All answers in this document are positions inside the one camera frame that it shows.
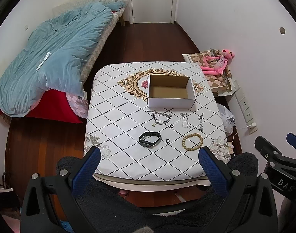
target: blue comforter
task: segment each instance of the blue comforter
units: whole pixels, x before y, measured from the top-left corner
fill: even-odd
[[[49,89],[83,96],[82,65],[111,19],[111,9],[95,2],[40,24],[0,79],[0,109],[23,117]]]

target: plush toy head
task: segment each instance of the plush toy head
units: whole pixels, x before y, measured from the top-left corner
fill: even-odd
[[[231,52],[230,50],[228,50],[228,49],[223,49],[222,50],[222,55],[223,56],[225,56],[227,59],[233,59],[234,58],[234,53],[233,52]]]

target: stuffed animal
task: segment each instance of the stuffed animal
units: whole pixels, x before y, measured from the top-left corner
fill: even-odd
[[[206,56],[203,57],[205,66],[201,66],[201,69],[203,70],[203,73],[205,75],[222,75],[223,70],[226,68],[226,65],[228,64],[228,60],[231,60],[234,58],[234,53],[224,49],[221,52],[221,55],[218,57],[210,57]],[[214,68],[211,68],[208,66],[207,60],[218,60],[216,64],[214,65]]]

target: black fleece fabric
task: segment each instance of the black fleece fabric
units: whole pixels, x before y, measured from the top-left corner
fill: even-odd
[[[69,170],[76,157],[64,157],[57,163],[57,173],[62,169]],[[237,169],[246,176],[257,176],[258,160],[251,153],[233,157],[228,167]],[[90,223],[99,233],[131,233],[148,226],[155,233],[200,232],[214,216],[223,198],[213,188],[196,201],[193,207],[173,216],[153,215],[136,207],[118,195],[119,189],[109,186],[93,177],[84,193],[76,198],[78,205]],[[245,195],[234,215],[227,231],[234,229],[244,210]]]

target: white box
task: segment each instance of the white box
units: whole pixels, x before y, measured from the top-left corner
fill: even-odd
[[[191,109],[196,101],[190,77],[150,74],[148,108]]]

